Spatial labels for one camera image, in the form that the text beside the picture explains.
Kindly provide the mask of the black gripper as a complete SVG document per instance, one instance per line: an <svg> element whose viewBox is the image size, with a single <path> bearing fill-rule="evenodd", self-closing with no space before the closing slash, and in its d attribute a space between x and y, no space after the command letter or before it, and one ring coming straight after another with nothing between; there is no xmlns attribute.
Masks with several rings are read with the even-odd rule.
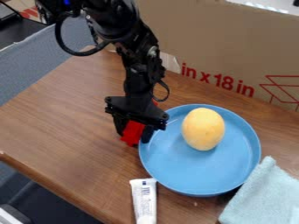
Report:
<svg viewBox="0 0 299 224"><path fill-rule="evenodd" d="M143 109L146 104L154 99L154 85L150 83L148 77L139 74L128 74L124 81L124 96L108 96L106 98L106 112L114 117L116 133L123 136L127 127L128 119L119 114L122 109ZM166 130L168 114L159 108L160 124L158 130ZM142 134L142 143L147 144L155 133L155 127L146 125Z"/></svg>

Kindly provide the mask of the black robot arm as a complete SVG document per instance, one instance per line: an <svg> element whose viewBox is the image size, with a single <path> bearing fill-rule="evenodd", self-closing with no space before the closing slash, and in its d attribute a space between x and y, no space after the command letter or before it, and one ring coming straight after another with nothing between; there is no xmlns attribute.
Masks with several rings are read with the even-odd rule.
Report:
<svg viewBox="0 0 299 224"><path fill-rule="evenodd" d="M119 135L131 122L144 125L138 141L146 144L155 131L166 129L168 120L155 96L155 86L167 86L158 38L139 16L135 0L83 0L82 8L95 33L115 46L126 68L126 94L106 98L106 112Z"/></svg>

